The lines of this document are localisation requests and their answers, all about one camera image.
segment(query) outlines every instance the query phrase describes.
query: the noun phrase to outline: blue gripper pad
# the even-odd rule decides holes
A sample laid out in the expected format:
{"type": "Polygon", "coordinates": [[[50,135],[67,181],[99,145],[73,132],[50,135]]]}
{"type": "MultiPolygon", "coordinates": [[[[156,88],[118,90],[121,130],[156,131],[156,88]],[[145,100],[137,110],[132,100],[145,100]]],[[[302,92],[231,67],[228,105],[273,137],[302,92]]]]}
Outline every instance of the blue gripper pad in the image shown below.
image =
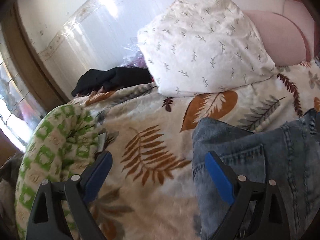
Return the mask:
{"type": "Polygon", "coordinates": [[[229,205],[232,205],[235,201],[233,185],[211,153],[207,153],[205,156],[205,167],[207,168],[211,179],[217,187],[220,197],[223,199],[223,201],[227,202],[229,205]]]}
{"type": "Polygon", "coordinates": [[[109,171],[112,167],[112,155],[111,153],[101,160],[99,166],[94,170],[87,184],[85,185],[85,195],[83,197],[84,203],[94,201],[103,185],[109,171]]]}

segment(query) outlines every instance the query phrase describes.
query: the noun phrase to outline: black cloth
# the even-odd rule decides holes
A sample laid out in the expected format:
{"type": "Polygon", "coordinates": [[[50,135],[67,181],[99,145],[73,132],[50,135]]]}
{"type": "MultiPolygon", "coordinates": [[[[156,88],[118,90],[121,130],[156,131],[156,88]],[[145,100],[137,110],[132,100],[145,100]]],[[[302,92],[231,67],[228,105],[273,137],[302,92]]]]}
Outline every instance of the black cloth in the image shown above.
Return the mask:
{"type": "Polygon", "coordinates": [[[71,94],[75,97],[77,94],[86,95],[98,91],[101,87],[105,91],[111,91],[116,88],[148,84],[152,81],[149,70],[143,68],[115,67],[107,71],[89,69],[80,77],[71,94]]]}

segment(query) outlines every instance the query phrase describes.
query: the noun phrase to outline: plastic bag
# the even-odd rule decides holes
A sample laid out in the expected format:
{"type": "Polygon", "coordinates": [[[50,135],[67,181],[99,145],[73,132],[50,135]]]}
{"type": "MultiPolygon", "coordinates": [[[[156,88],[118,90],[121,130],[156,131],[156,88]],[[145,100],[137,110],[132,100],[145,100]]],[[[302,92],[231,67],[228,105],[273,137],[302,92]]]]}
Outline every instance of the plastic bag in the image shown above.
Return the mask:
{"type": "Polygon", "coordinates": [[[123,63],[120,67],[139,67],[147,68],[144,56],[137,46],[138,38],[131,38],[131,43],[125,47],[128,50],[128,55],[123,57],[123,63]]]}

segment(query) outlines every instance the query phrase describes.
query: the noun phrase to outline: white pillowcase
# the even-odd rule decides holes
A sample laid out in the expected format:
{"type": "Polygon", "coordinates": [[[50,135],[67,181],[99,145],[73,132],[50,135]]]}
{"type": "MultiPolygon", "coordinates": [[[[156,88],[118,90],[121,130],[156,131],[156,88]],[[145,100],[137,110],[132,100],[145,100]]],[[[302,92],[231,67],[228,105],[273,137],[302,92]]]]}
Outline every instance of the white pillowcase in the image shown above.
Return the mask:
{"type": "Polygon", "coordinates": [[[167,97],[223,92],[276,72],[257,28],[231,0],[178,0],[138,31],[138,46],[167,97]]]}

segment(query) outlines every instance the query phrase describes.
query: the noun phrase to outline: green and white fabric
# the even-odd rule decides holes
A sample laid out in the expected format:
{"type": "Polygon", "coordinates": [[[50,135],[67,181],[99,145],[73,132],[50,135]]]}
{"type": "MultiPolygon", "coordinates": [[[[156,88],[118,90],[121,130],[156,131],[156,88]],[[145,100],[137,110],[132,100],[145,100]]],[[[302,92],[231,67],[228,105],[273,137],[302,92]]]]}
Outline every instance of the green and white fabric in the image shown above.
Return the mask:
{"type": "MultiPolygon", "coordinates": [[[[81,174],[94,161],[97,147],[94,119],[80,106],[59,106],[40,122],[24,155],[16,187],[20,239],[26,237],[32,203],[41,181],[64,181],[73,174],[81,174]]],[[[63,203],[63,209],[69,228],[75,234],[67,203],[63,203]]]]}

